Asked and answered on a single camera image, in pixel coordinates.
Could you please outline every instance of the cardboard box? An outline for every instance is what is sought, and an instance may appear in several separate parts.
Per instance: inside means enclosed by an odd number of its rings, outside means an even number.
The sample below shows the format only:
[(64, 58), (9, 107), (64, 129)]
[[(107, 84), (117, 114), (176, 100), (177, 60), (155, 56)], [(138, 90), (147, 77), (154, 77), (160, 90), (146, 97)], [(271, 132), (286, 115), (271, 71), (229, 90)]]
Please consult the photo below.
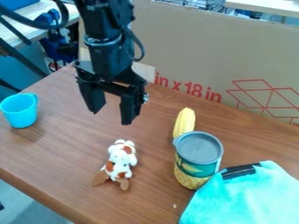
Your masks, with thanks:
[(299, 29), (138, 0), (133, 31), (155, 83), (299, 124)]

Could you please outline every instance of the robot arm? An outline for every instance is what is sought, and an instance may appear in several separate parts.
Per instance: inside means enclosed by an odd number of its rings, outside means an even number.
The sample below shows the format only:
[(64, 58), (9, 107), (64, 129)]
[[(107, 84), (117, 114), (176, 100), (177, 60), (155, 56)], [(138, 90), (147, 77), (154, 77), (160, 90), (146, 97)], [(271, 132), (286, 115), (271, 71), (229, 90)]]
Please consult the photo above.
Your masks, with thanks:
[[(106, 103), (105, 92), (121, 97), (122, 124), (131, 124), (146, 102), (147, 81), (132, 69), (143, 58), (142, 43), (129, 29), (135, 19), (129, 0), (74, 0), (83, 19), (91, 61), (78, 61), (80, 92), (90, 111), (97, 113)], [(134, 56), (134, 42), (141, 57)]]

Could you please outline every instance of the plush toy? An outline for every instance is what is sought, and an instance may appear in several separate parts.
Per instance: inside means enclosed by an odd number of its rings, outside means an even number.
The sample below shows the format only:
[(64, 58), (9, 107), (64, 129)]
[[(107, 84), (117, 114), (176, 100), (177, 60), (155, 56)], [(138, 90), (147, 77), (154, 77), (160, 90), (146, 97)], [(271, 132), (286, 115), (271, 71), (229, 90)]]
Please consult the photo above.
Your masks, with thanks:
[(94, 175), (92, 184), (97, 186), (112, 179), (121, 184), (122, 190), (128, 190), (132, 177), (130, 166), (137, 164), (135, 144), (132, 141), (117, 140), (108, 148), (108, 162)]

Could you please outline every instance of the tin can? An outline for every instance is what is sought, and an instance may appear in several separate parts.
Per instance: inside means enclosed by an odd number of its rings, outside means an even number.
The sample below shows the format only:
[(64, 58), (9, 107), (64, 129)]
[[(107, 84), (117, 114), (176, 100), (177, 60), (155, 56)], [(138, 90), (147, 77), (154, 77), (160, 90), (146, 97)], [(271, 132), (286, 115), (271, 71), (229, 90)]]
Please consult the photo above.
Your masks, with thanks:
[(218, 171), (224, 149), (217, 137), (191, 131), (174, 139), (173, 144), (176, 146), (174, 174), (182, 186), (197, 190)]

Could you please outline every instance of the blue cloth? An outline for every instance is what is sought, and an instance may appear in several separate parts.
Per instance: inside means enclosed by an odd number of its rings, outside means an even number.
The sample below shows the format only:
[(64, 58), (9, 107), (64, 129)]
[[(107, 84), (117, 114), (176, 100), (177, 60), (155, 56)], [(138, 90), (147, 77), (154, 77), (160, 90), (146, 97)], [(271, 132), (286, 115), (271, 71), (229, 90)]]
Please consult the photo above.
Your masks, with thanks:
[(299, 181), (271, 161), (255, 170), (228, 180), (214, 175), (196, 191), (179, 223), (298, 224)]

